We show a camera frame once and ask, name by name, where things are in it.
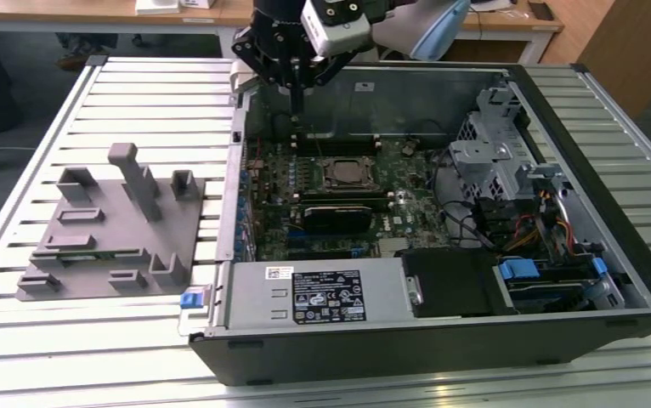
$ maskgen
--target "warning label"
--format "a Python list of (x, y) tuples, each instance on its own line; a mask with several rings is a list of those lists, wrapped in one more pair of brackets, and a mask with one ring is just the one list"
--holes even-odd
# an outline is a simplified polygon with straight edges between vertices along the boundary
[(292, 273), (292, 320), (299, 325), (367, 319), (360, 271)]

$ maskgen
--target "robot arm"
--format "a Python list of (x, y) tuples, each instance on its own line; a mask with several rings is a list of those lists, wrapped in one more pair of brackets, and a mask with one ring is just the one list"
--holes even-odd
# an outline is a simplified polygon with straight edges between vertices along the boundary
[[(467, 7), (470, 3), (424, 1)], [(255, 74), (290, 94), (291, 113), (298, 115), (306, 91), (328, 83), (356, 54), (374, 47), (371, 25), (395, 7), (412, 3), (416, 0), (254, 0), (251, 25), (235, 39), (232, 51)]]

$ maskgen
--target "blue latch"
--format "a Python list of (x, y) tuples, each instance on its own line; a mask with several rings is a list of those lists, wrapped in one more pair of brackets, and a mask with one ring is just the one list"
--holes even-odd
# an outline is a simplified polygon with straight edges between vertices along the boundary
[(184, 292), (179, 298), (182, 309), (200, 309), (204, 307), (204, 293)]
[(594, 258), (594, 266), (598, 275), (603, 276), (609, 273), (609, 265), (606, 265), (606, 261), (603, 261), (602, 258)]
[(499, 264), (503, 279), (539, 278), (540, 271), (532, 259), (507, 259)]

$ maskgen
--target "green circuit board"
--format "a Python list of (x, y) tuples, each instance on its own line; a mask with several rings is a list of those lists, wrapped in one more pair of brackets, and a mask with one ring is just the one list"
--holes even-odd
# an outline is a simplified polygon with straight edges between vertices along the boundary
[[(300, 156), (284, 144), (262, 142), (251, 163), (256, 259), (380, 258), (384, 244), (444, 247), (447, 229), (428, 189), (430, 151), (403, 154), (407, 138), (382, 138), (374, 156)], [(356, 235), (310, 235), (303, 230), (298, 194), (328, 192), (324, 163), (360, 161), (379, 191), (390, 192), (390, 208), (375, 212), (368, 231)]]

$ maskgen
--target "table surface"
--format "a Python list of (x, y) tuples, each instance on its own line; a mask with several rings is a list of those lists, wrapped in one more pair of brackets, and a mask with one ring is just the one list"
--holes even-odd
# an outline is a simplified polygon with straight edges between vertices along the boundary
[[(64, 166), (82, 164), (99, 179), (120, 179), (107, 162), (115, 141), (136, 143), (155, 177), (188, 168), (206, 178), (194, 284), (212, 282), (234, 114), (230, 63), (112, 57), (104, 67), (86, 68), (0, 216), (0, 407), (651, 406), (651, 336), (614, 342), (563, 365), (228, 388), (178, 334), (179, 296), (15, 299), (60, 198), (52, 183)], [(651, 247), (646, 136), (587, 76), (567, 67), (527, 70)], [(540, 129), (532, 124), (527, 131), (555, 162)]]
[[(0, 20), (71, 23), (123, 24), (212, 24), (247, 26), (254, 10), (252, 0), (218, 0), (215, 7), (182, 8), (178, 14), (136, 15), (136, 0), (0, 0)], [(476, 31), (560, 31), (559, 20), (538, 20), (530, 13), (527, 0), (519, 0), (515, 13), (470, 14), (464, 30)]]

